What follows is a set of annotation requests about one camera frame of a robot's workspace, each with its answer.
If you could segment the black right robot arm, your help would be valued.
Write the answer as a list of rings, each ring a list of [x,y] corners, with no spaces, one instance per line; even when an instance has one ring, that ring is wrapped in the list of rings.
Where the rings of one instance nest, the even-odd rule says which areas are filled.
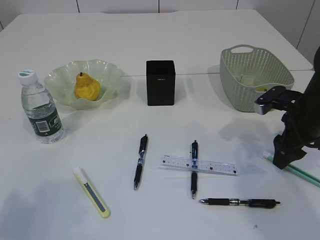
[[[286,90],[275,100],[272,107],[284,110],[285,128],[273,140],[273,164],[284,169],[290,163],[302,159],[307,153],[303,147],[320,148],[320,51],[313,60],[314,74],[301,95],[293,99],[292,91]]]

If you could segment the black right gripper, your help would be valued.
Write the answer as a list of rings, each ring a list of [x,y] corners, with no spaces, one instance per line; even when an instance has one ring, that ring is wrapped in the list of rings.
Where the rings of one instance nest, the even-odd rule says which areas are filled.
[[[307,152],[302,150],[303,147],[320,148],[320,114],[286,112],[281,121],[284,123],[284,131],[273,140],[272,163],[284,169],[305,157]]]

